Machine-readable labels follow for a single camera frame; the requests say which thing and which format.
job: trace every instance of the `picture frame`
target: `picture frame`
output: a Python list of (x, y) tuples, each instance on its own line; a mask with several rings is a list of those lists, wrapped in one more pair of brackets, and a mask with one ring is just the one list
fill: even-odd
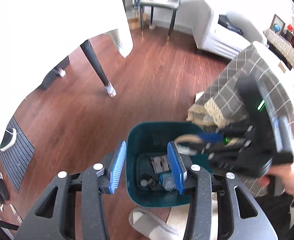
[[(278, 24), (280, 26), (280, 30), (279, 31), (275, 31), (275, 29), (274, 29), (274, 25), (275, 24)], [(282, 21), (282, 19), (280, 19), (276, 14), (274, 14), (274, 18), (273, 18), (272, 23), (271, 23), (271, 25), (270, 25), (269, 28), (273, 32), (275, 32), (277, 35), (280, 35), (283, 32), (284, 28), (285, 28), (285, 22)]]

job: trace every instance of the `striped doormat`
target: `striped doormat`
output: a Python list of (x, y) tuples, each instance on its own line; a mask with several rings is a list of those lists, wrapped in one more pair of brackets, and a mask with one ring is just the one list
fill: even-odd
[(16, 190), (19, 192), (22, 179), (35, 149), (21, 131), (14, 117), (11, 118), (7, 127), (15, 128), (17, 130), (17, 140), (15, 144), (5, 152), (0, 151), (0, 157), (7, 175)]

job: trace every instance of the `white sofa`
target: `white sofa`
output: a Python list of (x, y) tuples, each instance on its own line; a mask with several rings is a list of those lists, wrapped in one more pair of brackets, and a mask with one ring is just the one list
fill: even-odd
[(243, 36), (241, 36), (219, 25), (219, 12), (214, 10), (205, 0), (199, 0), (198, 3), (192, 29), (198, 49), (233, 59), (254, 41), (263, 45), (267, 44), (263, 32), (260, 32), (243, 15), (237, 12), (227, 12), (230, 22), (242, 29)]

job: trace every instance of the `white table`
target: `white table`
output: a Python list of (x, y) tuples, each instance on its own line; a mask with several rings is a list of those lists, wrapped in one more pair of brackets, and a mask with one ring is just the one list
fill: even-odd
[(133, 45), (122, 0), (0, 0), (0, 143), (47, 73), (85, 40), (109, 31), (126, 57)]

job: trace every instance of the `table leg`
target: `table leg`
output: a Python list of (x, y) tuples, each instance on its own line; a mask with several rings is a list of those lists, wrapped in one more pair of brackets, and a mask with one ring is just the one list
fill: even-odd
[(141, 35), (144, 36), (144, 32), (143, 32), (143, 25), (144, 25), (144, 19), (143, 19), (143, 5), (140, 5), (140, 29), (141, 29)]
[(114, 87), (112, 86), (112, 84), (107, 79), (106, 74), (99, 63), (99, 60), (97, 59), (97, 56), (95, 54), (95, 51), (92, 48), (90, 41), (86, 40), (84, 43), (82, 43), (80, 45), (80, 48), (82, 49), (82, 51), (86, 55), (87, 59), (89, 60), (91, 66), (93, 67), (93, 69), (97, 73), (100, 80), (103, 82), (103, 84), (105, 86), (105, 90), (108, 93), (108, 95), (110, 97), (114, 97), (116, 95), (116, 91), (115, 91)]
[(168, 36), (167, 36), (167, 42), (169, 42), (170, 35), (171, 35), (171, 33), (173, 32), (173, 29), (174, 29), (174, 24), (175, 24), (175, 19), (176, 19), (176, 12), (177, 12), (177, 10), (173, 10), (173, 15), (171, 17), (170, 27), (169, 27)]
[(150, 25), (152, 25), (152, 18), (154, 17), (154, 7), (151, 6), (151, 13), (150, 13)]

